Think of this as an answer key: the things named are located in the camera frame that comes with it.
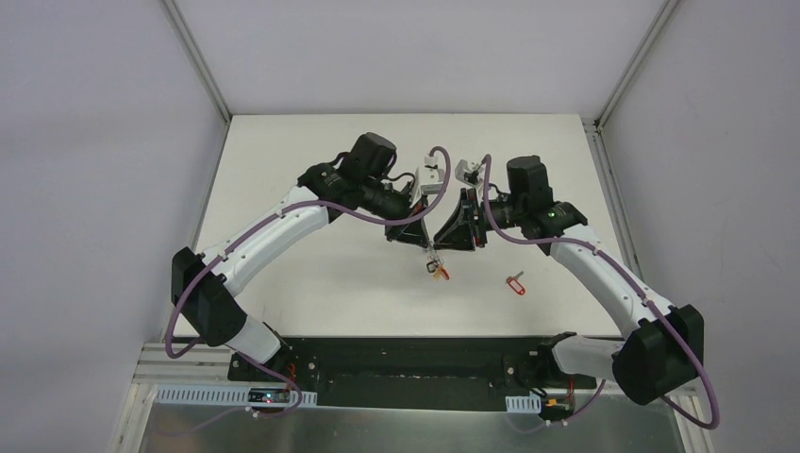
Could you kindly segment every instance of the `table surface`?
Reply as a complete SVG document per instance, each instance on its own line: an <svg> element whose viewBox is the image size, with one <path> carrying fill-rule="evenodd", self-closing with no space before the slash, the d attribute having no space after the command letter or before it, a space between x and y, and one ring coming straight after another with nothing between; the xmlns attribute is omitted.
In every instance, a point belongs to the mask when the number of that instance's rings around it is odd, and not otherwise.
<svg viewBox="0 0 800 453"><path fill-rule="evenodd" d="M274 205L309 166L349 151L376 132L398 148L395 175L423 163L434 145L459 159L492 154L492 182L507 190L505 162L539 155L557 200L588 218L606 249L619 246L583 125L577 115L235 116L228 132L198 250L228 238ZM455 209L454 178L426 217L430 234ZM519 235L518 230L511 234ZM441 253L451 275L434 280L425 253L388 243L382 226L342 216L268 265L237 297L245 311L285 335L512 336L571 330L618 335L580 282L536 246L506 243L493 232L476 252ZM506 278L520 271L526 294ZM183 319L177 335L195 335Z"/></svg>

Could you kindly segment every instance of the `metal panel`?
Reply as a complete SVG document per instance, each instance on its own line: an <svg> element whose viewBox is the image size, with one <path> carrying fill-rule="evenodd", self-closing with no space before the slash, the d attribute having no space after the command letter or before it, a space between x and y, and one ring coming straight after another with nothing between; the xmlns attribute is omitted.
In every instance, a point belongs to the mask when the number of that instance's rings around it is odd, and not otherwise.
<svg viewBox="0 0 800 453"><path fill-rule="evenodd" d="M587 122L584 120L584 129L586 130L586 139L589 142L589 149L592 151L594 167L600 178L603 196L606 198L608 212L611 214L611 222L614 225L614 233L617 236L617 243L620 245L623 262L628 269L633 271L634 275L642 278L642 269L639 267L636 249L634 248L633 239L630 236L630 228L627 224L625 202L620 193L620 188L614 176L613 169L611 168L611 162L608 159L608 152L603 142L603 136L597 132L597 127L594 125L594 122Z"/></svg>
<svg viewBox="0 0 800 453"><path fill-rule="evenodd" d="M217 86L216 80L214 80L214 76L208 69L206 59L203 58L202 52L200 52L200 49L197 47L197 42L194 40L192 31L186 24L186 19L184 19L180 7L175 0L160 0L160 2L167 16L167 20L169 20L170 25L173 27L184 52L186 52L187 58L192 63L194 71L197 73L197 77L203 84L203 88L206 89L208 97L214 103L222 120L226 124L229 124L232 116L230 114L230 109L227 107L227 103L220 92L220 88Z"/></svg>
<svg viewBox="0 0 800 453"><path fill-rule="evenodd" d="M580 396L578 404L586 398ZM245 411L233 411L181 437L155 432L191 430L223 411L209 406L156 405L141 451L684 451L669 408L662 403L637 406L618 395L601 396L566 428L554 424L531 435L517 432L542 423L530 414L358 409L303 410L274 420L254 420Z"/></svg>

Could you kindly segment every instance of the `red keychain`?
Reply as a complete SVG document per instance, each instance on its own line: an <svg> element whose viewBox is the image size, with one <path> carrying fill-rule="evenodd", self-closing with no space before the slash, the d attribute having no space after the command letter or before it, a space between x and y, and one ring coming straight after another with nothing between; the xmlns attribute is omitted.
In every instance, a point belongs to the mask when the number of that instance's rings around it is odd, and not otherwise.
<svg viewBox="0 0 800 453"><path fill-rule="evenodd" d="M522 283L520 283L520 280L518 279L519 277L522 277L524 273L525 271L520 272L514 277L506 278L506 284L508 285L508 287L511 288L518 295L525 294L525 287L523 286Z"/></svg>

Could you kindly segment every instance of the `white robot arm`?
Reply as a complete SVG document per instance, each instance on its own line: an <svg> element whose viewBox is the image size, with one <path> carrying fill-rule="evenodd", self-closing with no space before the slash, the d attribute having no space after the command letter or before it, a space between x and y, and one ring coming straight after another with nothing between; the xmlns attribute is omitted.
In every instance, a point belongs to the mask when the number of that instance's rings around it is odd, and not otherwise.
<svg viewBox="0 0 800 453"><path fill-rule="evenodd" d="M663 315L702 362L704 324L700 313L691 305L675 307L605 251L586 217L572 204L553 199L546 168L539 157L510 160L509 193L498 191L493 200L488 199L489 186L485 186L489 184L491 167L491 158L487 160L486 168L476 162L457 164L456 179L473 187L463 197L474 200L473 206L461 209L475 212L476 216L455 226L445 225L436 235L441 248L464 250L471 246L474 250L484 246L486 232L492 229L514 243L536 243L592 293L623 337L614 341L560 334L539 350L539 355L549 359L552 366L541 368L539 376L528 380L542 382L558 374L613 380L633 401L647 404L696 378L698 372L692 359L653 310ZM483 195L481 206L477 205L475 193ZM515 239L502 231L512 227L519 227L526 239ZM461 242L444 241L443 231L462 238Z"/></svg>
<svg viewBox="0 0 800 453"><path fill-rule="evenodd" d="M364 134L349 153L310 167L286 196L229 239L198 255L189 248L180 250L173 257L173 303L179 305L184 299L180 312L207 344L226 344L259 363L268 361L280 349L281 339L247 315L234 297L264 266L341 215L321 206L321 201L397 220L410 217L426 203L427 195L444 189L444 170L436 157L425 156L414 182L395 190L384 180L396 159L391 142ZM192 285L202 272L206 274Z"/></svg>

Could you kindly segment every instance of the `gray wall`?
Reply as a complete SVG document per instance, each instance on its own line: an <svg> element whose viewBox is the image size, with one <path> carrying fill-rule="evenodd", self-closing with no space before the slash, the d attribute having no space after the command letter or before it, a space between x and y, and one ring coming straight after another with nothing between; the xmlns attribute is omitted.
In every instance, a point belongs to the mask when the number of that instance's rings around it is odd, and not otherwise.
<svg viewBox="0 0 800 453"><path fill-rule="evenodd" d="M642 271L706 318L717 451L798 446L798 19L687 0L605 133Z"/></svg>
<svg viewBox="0 0 800 453"><path fill-rule="evenodd" d="M239 114L594 116L662 2L178 4L225 101Z"/></svg>
<svg viewBox="0 0 800 453"><path fill-rule="evenodd" d="M156 0L0 24L0 451L105 451L225 130Z"/></svg>

